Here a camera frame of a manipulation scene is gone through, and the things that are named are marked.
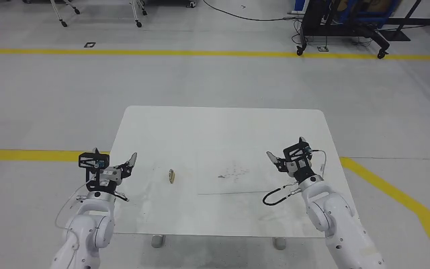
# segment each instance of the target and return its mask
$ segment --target yellow floor line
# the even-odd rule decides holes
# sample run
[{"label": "yellow floor line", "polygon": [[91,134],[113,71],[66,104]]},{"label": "yellow floor line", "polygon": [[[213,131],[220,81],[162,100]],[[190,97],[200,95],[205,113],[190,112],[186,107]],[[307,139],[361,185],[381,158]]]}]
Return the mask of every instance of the yellow floor line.
[{"label": "yellow floor line", "polygon": [[[111,55],[111,56],[233,56],[233,57],[271,57],[296,58],[295,52],[276,51],[229,51],[229,50],[93,50],[93,49],[54,49],[54,48],[0,48],[0,54],[63,54],[63,55]],[[302,58],[310,59],[377,59],[375,54],[352,53],[309,53]],[[430,55],[386,55],[386,60],[430,61]]]},{"label": "yellow floor line", "polygon": [[[77,161],[83,151],[37,151],[37,150],[11,150],[0,149],[0,161]],[[398,188],[383,180],[376,174],[348,157],[341,157],[341,163],[347,168],[369,182],[383,193],[389,195],[407,209],[413,211],[419,218],[427,236],[430,238],[430,210],[411,198]]]},{"label": "yellow floor line", "polygon": [[428,208],[379,176],[373,174],[354,160],[348,157],[341,157],[341,163],[344,168],[351,170],[374,187],[383,191],[383,193],[387,194],[389,197],[403,204],[407,209],[413,211],[418,216],[427,236],[430,238],[430,210]]},{"label": "yellow floor line", "polygon": [[78,156],[83,152],[0,149],[0,161],[78,161]]}]

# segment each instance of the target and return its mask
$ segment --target white table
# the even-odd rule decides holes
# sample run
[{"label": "white table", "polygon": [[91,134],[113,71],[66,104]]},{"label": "white table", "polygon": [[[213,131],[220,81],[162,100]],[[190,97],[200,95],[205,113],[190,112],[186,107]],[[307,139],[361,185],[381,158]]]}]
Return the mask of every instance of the white table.
[{"label": "white table", "polygon": [[[282,150],[300,136],[327,152],[325,180],[353,201],[319,110],[128,107],[110,163],[121,163],[135,151],[138,157],[132,176],[118,188],[130,202],[117,200],[115,231],[323,237],[308,219],[301,195],[277,206],[261,201],[267,191],[294,182],[265,152],[283,157]],[[312,160],[320,173],[323,155],[315,153]],[[173,184],[170,169],[176,174]]]}]

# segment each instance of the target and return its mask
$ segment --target cart wheel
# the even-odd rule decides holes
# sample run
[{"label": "cart wheel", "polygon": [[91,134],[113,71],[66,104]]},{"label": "cart wheel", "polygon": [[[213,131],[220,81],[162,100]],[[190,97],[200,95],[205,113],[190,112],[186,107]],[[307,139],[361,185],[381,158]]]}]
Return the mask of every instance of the cart wheel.
[{"label": "cart wheel", "polygon": [[380,51],[379,53],[378,53],[378,59],[382,59],[382,58],[384,58],[385,57],[385,52],[384,51]]}]

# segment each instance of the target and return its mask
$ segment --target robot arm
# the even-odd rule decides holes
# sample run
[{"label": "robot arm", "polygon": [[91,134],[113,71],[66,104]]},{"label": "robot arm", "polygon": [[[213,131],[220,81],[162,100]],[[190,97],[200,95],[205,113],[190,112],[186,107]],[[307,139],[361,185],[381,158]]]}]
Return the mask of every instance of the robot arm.
[{"label": "robot arm", "polygon": [[[64,228],[64,245],[55,254],[51,269],[98,269],[99,249],[109,245],[114,233],[115,199],[128,201],[124,194],[116,192],[116,186],[131,176],[137,153],[129,161],[118,166],[109,166],[109,155],[92,153],[79,156],[79,167],[87,170],[85,185],[89,191],[77,214],[70,218]],[[105,215],[90,215],[89,211],[104,212]]]},{"label": "robot arm", "polygon": [[267,152],[280,172],[298,182],[312,224],[325,232],[326,246],[339,269],[384,269],[384,259],[359,221],[355,209],[341,194],[335,192],[321,176],[312,171],[313,150],[301,137],[299,143],[284,149],[285,159]]}]

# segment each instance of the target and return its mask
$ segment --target metal stand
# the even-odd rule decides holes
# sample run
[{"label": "metal stand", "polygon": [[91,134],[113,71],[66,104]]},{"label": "metal stand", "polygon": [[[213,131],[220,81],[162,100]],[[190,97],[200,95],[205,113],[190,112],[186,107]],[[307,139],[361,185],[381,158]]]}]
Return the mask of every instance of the metal stand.
[{"label": "metal stand", "polygon": [[[409,12],[406,14],[406,17],[404,17],[405,21],[407,21],[407,19],[412,16],[412,13],[414,13],[414,11],[417,9],[420,2],[421,0],[415,1],[415,4],[412,6],[411,10],[409,10]],[[402,32],[403,26],[404,23],[399,25],[396,31],[380,31],[380,33],[388,41],[411,41],[411,39]]]},{"label": "metal stand", "polygon": [[134,21],[136,22],[136,26],[140,28],[142,27],[142,23],[137,18],[136,7],[134,6],[134,0],[130,0],[130,4],[132,4],[133,16],[134,16]]},{"label": "metal stand", "polygon": [[385,40],[371,26],[357,23],[355,21],[360,7],[363,4],[363,0],[358,0],[354,5],[347,23],[331,25],[340,2],[340,0],[336,0],[334,4],[331,5],[331,10],[327,16],[326,23],[321,25],[323,16],[327,15],[325,13],[327,2],[318,0],[309,1],[306,13],[303,17],[302,25],[300,26],[299,34],[301,46],[297,46],[297,55],[302,55],[307,47],[306,36],[363,36],[364,38],[371,38],[381,47],[378,53],[378,58],[384,58],[387,54],[386,50],[390,47],[390,43],[388,43],[387,40]]},{"label": "metal stand", "polygon": [[[62,20],[62,18],[61,18],[61,15],[60,15],[60,13],[58,12],[58,9],[56,8],[56,4],[55,4],[55,0],[50,0],[51,1],[51,5],[52,5],[52,7],[54,8],[54,11],[55,11],[55,14],[56,14],[56,16],[57,16],[57,18],[58,18],[58,20],[60,21],[60,23],[61,23],[61,25],[63,26],[63,27],[67,27],[67,23],[65,22],[65,21],[63,21]],[[63,0],[67,5],[69,5],[70,7],[72,7],[73,8],[73,11],[77,14],[77,15],[79,15],[79,14],[81,14],[81,12],[79,11],[79,9],[77,9],[72,3],[70,3],[70,1],[69,0]],[[142,27],[142,24],[140,23],[140,21],[139,21],[139,19],[137,18],[137,14],[136,14],[136,6],[134,5],[134,2],[135,2],[136,0],[130,0],[130,4],[131,4],[131,6],[132,6],[132,9],[133,9],[133,16],[134,16],[134,21],[136,22],[136,25],[137,25],[137,27]],[[143,15],[146,15],[146,11],[145,11],[145,9],[144,9],[144,1],[143,0],[141,0],[141,2],[142,2],[142,5],[141,4],[139,4],[139,6],[142,8],[142,14]]]},{"label": "metal stand", "polygon": [[164,243],[166,242],[166,236],[165,235],[153,235],[153,238],[150,241],[150,245],[153,248],[160,248],[164,246]]},{"label": "metal stand", "polygon": [[137,0],[137,5],[140,7],[140,9],[142,10],[142,15],[146,16],[148,15],[148,13],[145,10],[145,1],[144,0]]},{"label": "metal stand", "polygon": [[284,250],[287,248],[285,237],[273,237],[271,240],[275,249]]}]

